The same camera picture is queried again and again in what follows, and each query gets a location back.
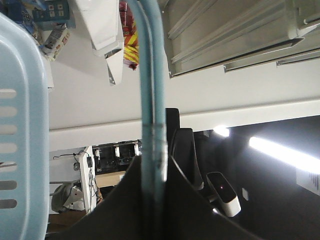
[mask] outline light blue plastic basket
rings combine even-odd
[[[41,55],[31,36],[0,13],[0,162],[16,165],[0,165],[0,240],[45,238],[47,87]]]

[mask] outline desk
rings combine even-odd
[[[126,171],[116,171],[95,176],[98,188],[117,185],[125,175]]]

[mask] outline ceiling light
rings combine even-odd
[[[320,174],[320,159],[269,140],[251,137],[249,146],[286,164],[313,174]]]
[[[225,125],[216,126],[213,131],[223,137],[229,137],[230,130]]]

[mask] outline black chair backrest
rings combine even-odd
[[[201,190],[204,181],[198,167],[194,133],[191,128],[179,128],[175,131],[169,154],[194,189]]]
[[[141,191],[138,156],[119,185],[91,214],[47,239],[144,239]],[[175,240],[258,239],[223,215],[214,213],[212,206],[193,190],[171,158],[168,160],[162,234],[163,239]]]
[[[177,129],[180,128],[180,114],[177,108],[166,108],[166,140],[168,142],[168,150],[172,145],[172,139]]]

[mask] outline light blue metal pipe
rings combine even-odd
[[[163,27],[156,0],[127,2],[137,23],[139,40],[144,238],[160,239],[168,165]]]

